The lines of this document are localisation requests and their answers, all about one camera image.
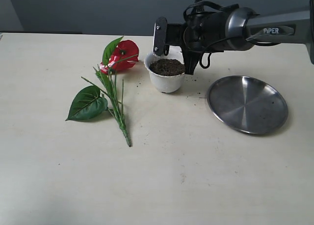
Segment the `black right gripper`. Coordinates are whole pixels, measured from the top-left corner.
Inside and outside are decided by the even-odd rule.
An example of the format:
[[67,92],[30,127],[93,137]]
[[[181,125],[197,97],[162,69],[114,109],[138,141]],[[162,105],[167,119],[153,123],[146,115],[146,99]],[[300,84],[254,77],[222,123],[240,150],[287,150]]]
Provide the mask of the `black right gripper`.
[[168,55],[171,46],[183,53],[185,74],[193,75],[201,53],[229,51],[231,36],[226,32],[230,12],[204,11],[188,14],[183,24],[159,17],[154,26],[153,54]]

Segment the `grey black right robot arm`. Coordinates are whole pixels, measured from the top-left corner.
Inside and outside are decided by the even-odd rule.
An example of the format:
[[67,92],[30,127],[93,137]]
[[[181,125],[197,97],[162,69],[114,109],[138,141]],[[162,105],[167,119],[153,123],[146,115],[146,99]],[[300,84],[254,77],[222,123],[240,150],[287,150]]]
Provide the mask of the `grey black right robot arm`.
[[155,55],[168,55],[171,46],[181,48],[185,73],[192,75],[203,55],[225,51],[247,51],[253,46],[304,44],[314,59],[314,1],[299,9],[261,15],[238,4],[221,6],[197,0],[183,12],[183,24],[162,19],[154,34]]

